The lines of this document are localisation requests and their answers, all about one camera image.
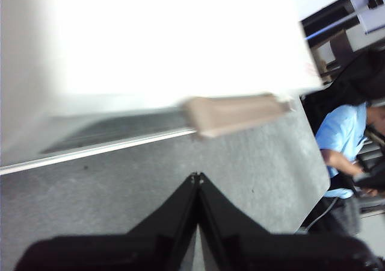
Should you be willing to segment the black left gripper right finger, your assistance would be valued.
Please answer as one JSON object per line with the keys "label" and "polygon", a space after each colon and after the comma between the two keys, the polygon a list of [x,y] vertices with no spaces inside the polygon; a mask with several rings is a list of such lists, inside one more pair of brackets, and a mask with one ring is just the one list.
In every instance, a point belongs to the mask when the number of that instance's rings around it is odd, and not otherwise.
{"label": "black left gripper right finger", "polygon": [[273,234],[199,174],[202,228],[220,270],[381,270],[362,241],[336,234]]}

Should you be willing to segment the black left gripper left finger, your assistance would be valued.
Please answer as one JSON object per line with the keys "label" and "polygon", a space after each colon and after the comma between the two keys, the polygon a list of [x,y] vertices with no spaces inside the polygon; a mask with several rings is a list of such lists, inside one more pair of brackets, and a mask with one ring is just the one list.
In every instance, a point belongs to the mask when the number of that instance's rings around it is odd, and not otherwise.
{"label": "black left gripper left finger", "polygon": [[125,234],[59,236],[33,243],[16,270],[178,270],[195,232],[199,176],[190,174]]}

